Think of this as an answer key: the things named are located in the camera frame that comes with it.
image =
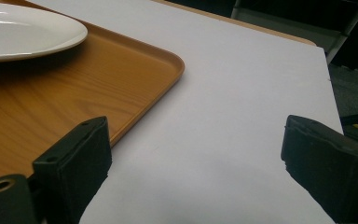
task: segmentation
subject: wooden tray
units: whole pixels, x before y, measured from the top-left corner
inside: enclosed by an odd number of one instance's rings
[[[112,146],[184,71],[166,50],[82,23],[89,34],[77,47],[0,63],[0,176],[30,175],[32,161],[86,119],[108,117]]]

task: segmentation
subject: white tabletop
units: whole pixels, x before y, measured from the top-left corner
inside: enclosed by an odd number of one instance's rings
[[[280,158],[290,114],[341,132],[322,49],[147,0],[32,2],[186,64],[114,147],[81,223],[334,223]]]

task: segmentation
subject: white plate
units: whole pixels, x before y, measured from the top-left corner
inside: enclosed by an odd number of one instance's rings
[[[63,15],[0,4],[0,62],[69,49],[86,36],[83,24]]]

